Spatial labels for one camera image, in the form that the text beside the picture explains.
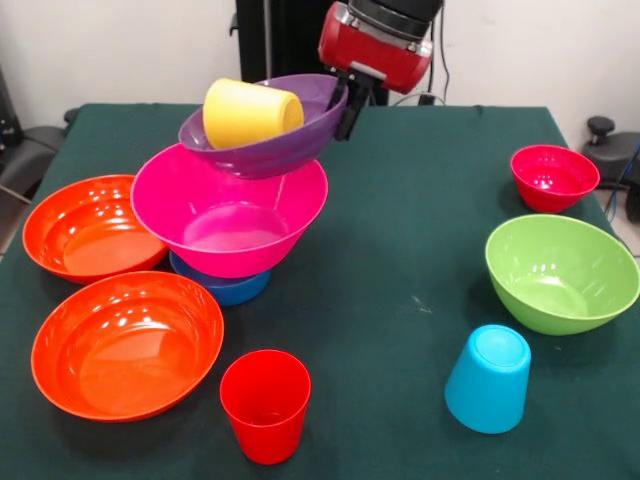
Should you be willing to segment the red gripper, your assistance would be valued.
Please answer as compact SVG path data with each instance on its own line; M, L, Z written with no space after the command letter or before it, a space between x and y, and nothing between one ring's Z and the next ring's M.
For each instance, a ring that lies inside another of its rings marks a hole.
M432 61L431 2L334 2L319 40L321 62L340 72L327 103L333 138L348 141L376 85L401 94L416 87ZM371 78L348 78L348 72Z

